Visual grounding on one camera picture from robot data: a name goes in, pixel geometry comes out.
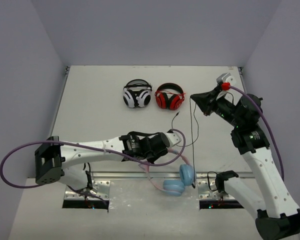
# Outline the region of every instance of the white wall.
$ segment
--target white wall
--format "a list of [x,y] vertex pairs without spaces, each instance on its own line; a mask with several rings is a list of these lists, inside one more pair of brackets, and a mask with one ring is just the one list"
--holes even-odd
[[[0,0],[0,161],[14,147],[46,138],[63,74],[32,3]],[[34,149],[9,160],[4,169],[9,180],[25,183],[34,170]],[[0,240],[9,236],[21,194],[0,180]]]
[[281,0],[32,0],[67,65],[243,66]]
[[244,67],[280,149],[286,184],[300,205],[300,0],[283,0]]

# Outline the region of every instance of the headphone headband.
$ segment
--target headphone headband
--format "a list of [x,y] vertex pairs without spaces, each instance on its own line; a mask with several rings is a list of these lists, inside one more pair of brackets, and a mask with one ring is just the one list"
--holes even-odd
[[146,80],[143,80],[143,79],[131,80],[123,87],[123,89],[126,90],[129,88],[138,88],[138,87],[150,88],[149,90],[152,91],[152,85],[150,85]]
[[179,94],[184,94],[184,91],[182,90],[182,88],[179,85],[172,83],[172,82],[162,84],[161,86],[158,87],[158,89],[156,91],[159,92],[159,91],[163,91],[166,89],[175,90]]

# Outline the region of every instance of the black clamp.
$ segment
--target black clamp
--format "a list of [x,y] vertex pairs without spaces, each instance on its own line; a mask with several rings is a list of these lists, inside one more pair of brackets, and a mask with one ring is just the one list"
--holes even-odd
[[225,181],[231,178],[238,178],[239,175],[235,171],[224,171],[220,172],[215,177],[215,186],[219,193],[225,192]]

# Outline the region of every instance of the red cap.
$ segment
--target red cap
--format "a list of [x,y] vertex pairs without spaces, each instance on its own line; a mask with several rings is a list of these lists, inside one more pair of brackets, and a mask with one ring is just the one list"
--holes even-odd
[[230,89],[230,82],[222,83],[221,88],[223,91],[228,91]]

